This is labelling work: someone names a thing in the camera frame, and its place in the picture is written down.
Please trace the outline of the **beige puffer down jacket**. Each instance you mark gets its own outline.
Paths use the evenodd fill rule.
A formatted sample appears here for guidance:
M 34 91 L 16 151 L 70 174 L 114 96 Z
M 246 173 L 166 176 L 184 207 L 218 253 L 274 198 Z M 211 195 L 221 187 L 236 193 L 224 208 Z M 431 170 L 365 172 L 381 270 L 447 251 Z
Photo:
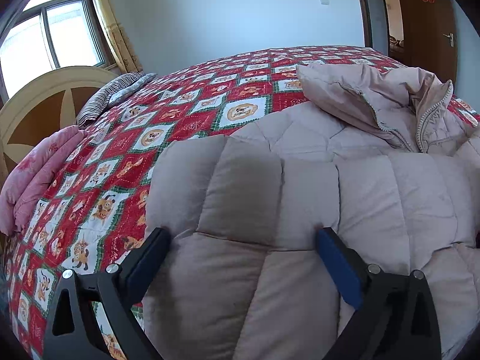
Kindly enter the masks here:
M 352 316 L 315 250 L 333 229 L 383 271 L 425 273 L 441 356 L 479 325 L 479 130 L 414 67 L 297 68 L 304 103 L 158 158 L 146 228 L 172 248 L 143 299 L 165 359 L 321 359 Z

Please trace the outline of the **red patchwork cartoon bedspread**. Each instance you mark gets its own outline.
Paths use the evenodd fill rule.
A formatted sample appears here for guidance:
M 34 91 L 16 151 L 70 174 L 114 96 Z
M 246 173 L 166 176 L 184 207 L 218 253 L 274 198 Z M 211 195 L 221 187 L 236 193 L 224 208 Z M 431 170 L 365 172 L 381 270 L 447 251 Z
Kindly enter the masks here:
M 154 79 L 79 127 L 84 139 L 56 172 L 27 227 L 8 242 L 11 327 L 31 358 L 43 358 L 47 314 L 62 274 L 94 274 L 122 263 L 152 233 L 146 203 L 162 152 L 174 141 L 229 136 L 304 103 L 297 68 L 312 63 L 406 68 L 347 46 L 245 53 Z M 479 116 L 454 89 L 449 110 L 479 130 Z

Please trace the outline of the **pink folded quilt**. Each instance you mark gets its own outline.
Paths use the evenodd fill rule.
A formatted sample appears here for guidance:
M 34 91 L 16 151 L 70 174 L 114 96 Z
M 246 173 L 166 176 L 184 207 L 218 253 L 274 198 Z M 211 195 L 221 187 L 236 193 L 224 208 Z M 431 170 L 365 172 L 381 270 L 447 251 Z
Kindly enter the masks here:
M 25 229 L 33 210 L 86 132 L 72 125 L 44 138 L 14 168 L 1 189 L 1 233 Z

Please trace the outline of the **striped grey pillow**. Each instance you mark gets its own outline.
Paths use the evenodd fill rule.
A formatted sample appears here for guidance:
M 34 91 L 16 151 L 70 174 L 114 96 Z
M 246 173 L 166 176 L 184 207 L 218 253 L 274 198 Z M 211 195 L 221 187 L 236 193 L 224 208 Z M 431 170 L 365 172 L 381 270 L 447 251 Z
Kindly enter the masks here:
M 155 73 L 145 74 L 144 72 L 131 72 L 116 77 L 89 98 L 78 113 L 76 124 L 80 128 L 85 128 L 95 122 L 103 111 L 119 105 L 155 77 Z

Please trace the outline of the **cream and brown headboard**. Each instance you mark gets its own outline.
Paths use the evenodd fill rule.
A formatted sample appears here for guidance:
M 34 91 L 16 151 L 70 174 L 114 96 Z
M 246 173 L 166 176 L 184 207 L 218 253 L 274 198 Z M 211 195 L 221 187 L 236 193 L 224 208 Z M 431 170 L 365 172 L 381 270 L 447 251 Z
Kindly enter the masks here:
M 74 125 L 86 101 L 117 76 L 100 67 L 62 67 L 9 99 L 1 108 L 1 182 L 42 139 Z

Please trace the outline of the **brown wooden door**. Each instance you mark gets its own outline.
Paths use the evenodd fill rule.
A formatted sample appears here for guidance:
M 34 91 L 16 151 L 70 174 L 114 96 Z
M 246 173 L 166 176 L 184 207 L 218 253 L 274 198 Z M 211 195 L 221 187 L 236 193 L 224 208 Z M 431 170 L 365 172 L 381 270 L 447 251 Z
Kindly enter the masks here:
M 404 61 L 433 72 L 443 82 L 456 81 L 456 23 L 450 0 L 400 0 L 403 20 Z M 453 33 L 455 47 L 443 34 Z

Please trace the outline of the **yellow patterned curtain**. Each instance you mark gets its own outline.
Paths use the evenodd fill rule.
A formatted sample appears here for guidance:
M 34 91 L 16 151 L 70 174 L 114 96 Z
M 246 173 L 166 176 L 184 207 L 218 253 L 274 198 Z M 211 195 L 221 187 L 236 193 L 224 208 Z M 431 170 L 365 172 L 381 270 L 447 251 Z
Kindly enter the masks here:
M 100 26 L 113 58 L 122 73 L 141 72 L 140 61 L 127 33 L 117 20 L 111 0 L 92 0 Z

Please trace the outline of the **window with grey frame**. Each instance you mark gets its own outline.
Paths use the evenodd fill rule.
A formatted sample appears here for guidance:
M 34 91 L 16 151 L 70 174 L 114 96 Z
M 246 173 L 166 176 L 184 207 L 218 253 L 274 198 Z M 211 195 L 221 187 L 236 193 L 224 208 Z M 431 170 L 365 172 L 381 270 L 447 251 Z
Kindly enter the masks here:
M 113 63 L 92 0 L 30 0 L 1 43 L 1 100 L 58 68 Z

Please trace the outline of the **dark brown door frame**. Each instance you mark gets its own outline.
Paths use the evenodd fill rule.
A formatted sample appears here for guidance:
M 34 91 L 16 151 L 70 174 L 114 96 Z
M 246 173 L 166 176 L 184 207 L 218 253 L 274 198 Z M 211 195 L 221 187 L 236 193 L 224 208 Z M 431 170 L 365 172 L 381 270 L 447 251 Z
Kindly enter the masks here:
M 360 1 L 360 10 L 362 14 L 363 28 L 364 28 L 364 43 L 366 47 L 372 48 L 374 46 L 374 41 L 373 41 L 370 12 L 368 7 L 368 0 L 359 0 L 359 1 Z

